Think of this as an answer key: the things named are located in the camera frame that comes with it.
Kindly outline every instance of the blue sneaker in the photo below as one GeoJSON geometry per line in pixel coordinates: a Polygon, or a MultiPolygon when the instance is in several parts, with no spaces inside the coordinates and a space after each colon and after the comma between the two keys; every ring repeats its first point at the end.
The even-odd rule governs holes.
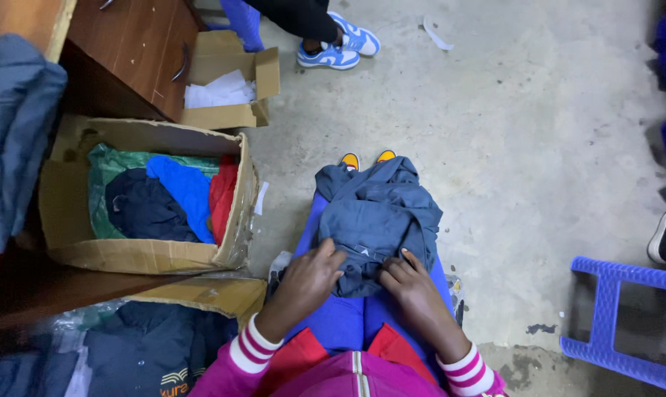
{"type": "Polygon", "coordinates": [[[362,55],[367,55],[369,57],[379,52],[381,44],[374,33],[367,29],[358,28],[352,23],[347,22],[338,13],[328,11],[328,15],[340,25],[344,33],[343,37],[348,36],[350,38],[348,42],[343,45],[344,50],[357,51],[362,55]]]}
{"type": "Polygon", "coordinates": [[[342,47],[326,42],[321,42],[321,48],[323,51],[320,51],[318,54],[309,55],[303,50],[303,44],[300,44],[298,46],[296,61],[305,68],[323,66],[338,69],[339,71],[354,68],[357,62],[360,61],[360,55],[355,51],[346,51],[342,47]]]}

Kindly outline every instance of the person's hand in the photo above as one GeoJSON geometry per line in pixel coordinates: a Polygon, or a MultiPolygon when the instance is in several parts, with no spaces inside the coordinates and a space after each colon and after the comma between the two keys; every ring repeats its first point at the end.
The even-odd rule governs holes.
{"type": "Polygon", "coordinates": [[[343,271],[345,251],[336,251],[333,239],[325,239],[313,249],[291,262],[284,281],[255,317],[259,333],[272,343],[284,339],[286,333],[318,309],[328,299],[343,271]]]}
{"type": "Polygon", "coordinates": [[[406,248],[401,253],[408,263],[401,258],[387,258],[379,283],[399,302],[409,325],[434,347],[446,364],[460,361],[472,345],[421,261],[406,248]]]}

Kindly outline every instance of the metal handle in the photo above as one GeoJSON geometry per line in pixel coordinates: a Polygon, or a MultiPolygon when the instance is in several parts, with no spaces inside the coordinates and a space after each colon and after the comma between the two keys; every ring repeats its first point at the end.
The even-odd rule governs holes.
{"type": "Polygon", "coordinates": [[[171,81],[176,81],[177,78],[181,77],[183,72],[186,71],[186,68],[188,67],[188,46],[186,45],[186,42],[183,42],[181,45],[183,46],[183,65],[181,65],[179,71],[173,75],[171,81]]]}
{"type": "Polygon", "coordinates": [[[108,8],[108,7],[110,6],[110,4],[113,4],[113,1],[115,1],[115,0],[108,0],[108,1],[106,1],[105,4],[103,4],[102,6],[100,6],[98,9],[99,9],[100,11],[103,11],[105,8],[108,8]]]}

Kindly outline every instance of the striped sleeve cuff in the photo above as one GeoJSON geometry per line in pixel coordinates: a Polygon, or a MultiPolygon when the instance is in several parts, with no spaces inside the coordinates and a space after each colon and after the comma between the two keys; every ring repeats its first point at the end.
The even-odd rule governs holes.
{"type": "Polygon", "coordinates": [[[451,392],[454,396],[491,396],[503,394],[504,382],[490,369],[479,355],[478,347],[473,343],[467,356],[455,364],[443,364],[436,355],[438,365],[445,372],[451,392]]]}
{"type": "Polygon", "coordinates": [[[249,374],[264,371],[276,350],[284,344],[284,340],[274,344],[265,339],[255,327],[256,316],[257,314],[249,319],[245,329],[230,344],[233,362],[249,374]]]}

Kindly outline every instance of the orange shoe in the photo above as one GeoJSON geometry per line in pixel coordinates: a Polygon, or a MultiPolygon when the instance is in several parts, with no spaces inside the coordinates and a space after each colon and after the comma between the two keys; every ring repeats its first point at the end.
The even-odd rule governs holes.
{"type": "Polygon", "coordinates": [[[360,159],[357,158],[355,153],[348,153],[343,158],[340,159],[340,162],[344,162],[348,165],[348,171],[360,171],[360,159]]]}
{"type": "Polygon", "coordinates": [[[375,164],[377,164],[378,162],[391,160],[395,157],[396,157],[396,153],[394,153],[394,150],[385,150],[381,153],[381,155],[379,155],[375,164]]]}

